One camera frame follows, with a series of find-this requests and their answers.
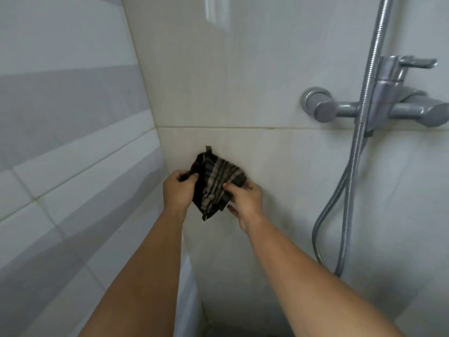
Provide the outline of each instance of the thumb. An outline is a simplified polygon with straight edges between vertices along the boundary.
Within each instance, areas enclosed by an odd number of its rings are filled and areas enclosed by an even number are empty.
[[[190,175],[190,177],[187,180],[195,184],[196,181],[198,181],[198,178],[199,178],[199,174],[196,172],[196,173]]]
[[[237,187],[235,184],[233,183],[224,183],[223,184],[223,189],[227,190],[228,192],[230,192],[232,195],[237,195],[242,189]]]

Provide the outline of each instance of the dark plaid rag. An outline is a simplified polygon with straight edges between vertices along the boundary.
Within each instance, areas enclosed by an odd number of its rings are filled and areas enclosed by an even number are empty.
[[[197,156],[190,171],[181,177],[181,181],[194,173],[199,175],[195,185],[194,204],[203,213],[204,221],[219,209],[223,210],[232,198],[232,194],[223,189],[223,183],[242,187],[246,182],[244,171],[214,155],[211,147],[206,147],[206,152]]]

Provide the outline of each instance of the tiled wall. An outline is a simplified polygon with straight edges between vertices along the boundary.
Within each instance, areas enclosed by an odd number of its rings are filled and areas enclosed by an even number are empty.
[[[357,100],[379,0],[124,0],[170,170],[211,145],[264,189],[269,218],[313,255],[312,226],[349,157],[353,121],[319,124],[303,90]],[[437,57],[407,84],[449,101],[449,0],[396,0],[385,53]],[[362,158],[343,279],[404,331],[449,334],[448,125],[392,122]],[[334,267],[342,204],[323,228]],[[247,238],[227,212],[191,208],[185,236],[212,321],[290,334]]]
[[[121,0],[2,0],[0,19],[0,336],[76,336],[159,216],[167,168]]]

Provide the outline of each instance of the faucet handle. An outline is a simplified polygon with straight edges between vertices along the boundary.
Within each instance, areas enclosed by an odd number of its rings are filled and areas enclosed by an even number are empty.
[[[419,69],[433,69],[437,64],[437,60],[436,59],[428,59],[428,58],[419,59],[419,58],[415,58],[414,56],[403,56],[403,57],[401,57],[399,63],[403,67],[416,67]]]

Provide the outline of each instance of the metal shower hose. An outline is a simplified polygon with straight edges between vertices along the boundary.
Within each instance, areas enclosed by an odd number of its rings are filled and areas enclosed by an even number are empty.
[[[315,256],[320,264],[325,265],[323,257],[318,246],[318,232],[326,216],[329,214],[334,204],[340,198],[343,189],[346,188],[344,198],[344,212],[343,223],[341,231],[341,242],[339,258],[334,274],[338,277],[343,272],[344,262],[348,251],[349,237],[351,235],[352,212],[354,203],[354,189],[357,177],[357,169],[359,165],[360,154],[366,143],[365,131],[366,123],[368,121],[368,112],[371,105],[371,98],[373,95],[374,83],[379,64],[379,58],[384,43],[385,32],[387,30],[388,20],[390,18],[390,10],[393,0],[380,0],[379,10],[377,12],[376,23],[374,26],[374,33],[371,39],[371,47],[369,48],[368,60],[366,62],[365,75],[363,78],[362,91],[359,101],[359,113],[356,119],[356,127],[352,137],[351,155],[348,164],[341,176],[337,188],[326,207],[315,222],[312,231],[312,245]]]

